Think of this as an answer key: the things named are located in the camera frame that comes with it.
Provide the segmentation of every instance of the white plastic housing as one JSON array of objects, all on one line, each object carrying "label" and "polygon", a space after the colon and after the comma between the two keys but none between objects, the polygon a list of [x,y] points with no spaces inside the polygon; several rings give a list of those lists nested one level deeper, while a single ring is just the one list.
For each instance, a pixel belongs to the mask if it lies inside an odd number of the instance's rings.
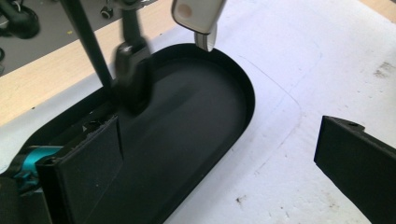
[{"label": "white plastic housing", "polygon": [[210,34],[217,23],[226,0],[174,0],[174,20],[194,32]]}]

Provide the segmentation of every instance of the white table surface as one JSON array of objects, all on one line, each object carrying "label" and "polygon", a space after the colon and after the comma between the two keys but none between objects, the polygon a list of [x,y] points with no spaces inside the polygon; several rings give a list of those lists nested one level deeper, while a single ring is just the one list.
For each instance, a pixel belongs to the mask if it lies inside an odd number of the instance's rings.
[{"label": "white table surface", "polygon": [[[229,0],[216,47],[249,75],[245,133],[166,223],[369,223],[313,162],[321,117],[396,147],[396,25],[357,0]],[[176,28],[156,51],[192,42]],[[95,75],[0,127],[0,172],[42,124],[99,88]]]}]

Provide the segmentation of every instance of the black plastic tray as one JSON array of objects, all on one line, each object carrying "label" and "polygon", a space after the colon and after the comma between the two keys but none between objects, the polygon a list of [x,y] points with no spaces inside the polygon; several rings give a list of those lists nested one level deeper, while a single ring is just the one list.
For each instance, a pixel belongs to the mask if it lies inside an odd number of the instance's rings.
[{"label": "black plastic tray", "polygon": [[[183,44],[153,59],[154,92],[142,114],[116,112],[84,144],[74,140],[37,164],[54,223],[164,222],[248,126],[254,91],[228,56]],[[92,109],[72,107],[50,123],[89,117]],[[50,126],[42,132],[53,135]],[[42,139],[39,132],[32,139]]]}]

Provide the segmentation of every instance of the black metal rod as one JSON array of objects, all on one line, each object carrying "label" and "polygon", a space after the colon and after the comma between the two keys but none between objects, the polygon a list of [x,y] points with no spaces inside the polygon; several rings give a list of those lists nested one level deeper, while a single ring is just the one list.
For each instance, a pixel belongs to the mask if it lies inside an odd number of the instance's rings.
[{"label": "black metal rod", "polygon": [[125,42],[133,47],[137,47],[144,43],[144,39],[140,34],[139,20],[136,11],[136,8],[122,10],[123,37]]},{"label": "black metal rod", "polygon": [[79,0],[61,0],[61,3],[105,91],[113,98],[111,91],[112,77],[108,71],[105,58],[99,48],[99,44],[88,22],[82,4]]}]

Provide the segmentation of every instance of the wooden edge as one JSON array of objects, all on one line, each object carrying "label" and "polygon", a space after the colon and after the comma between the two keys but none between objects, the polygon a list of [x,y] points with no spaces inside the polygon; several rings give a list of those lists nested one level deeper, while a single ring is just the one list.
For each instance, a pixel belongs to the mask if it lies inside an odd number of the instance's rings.
[{"label": "wooden edge", "polygon": [[[148,40],[173,28],[172,0],[159,0],[138,10]],[[95,32],[106,62],[121,43],[120,21]],[[94,73],[77,40],[0,78],[0,126]]]},{"label": "wooden edge", "polygon": [[361,2],[378,12],[388,20],[396,22],[396,4],[390,0],[361,0]]}]

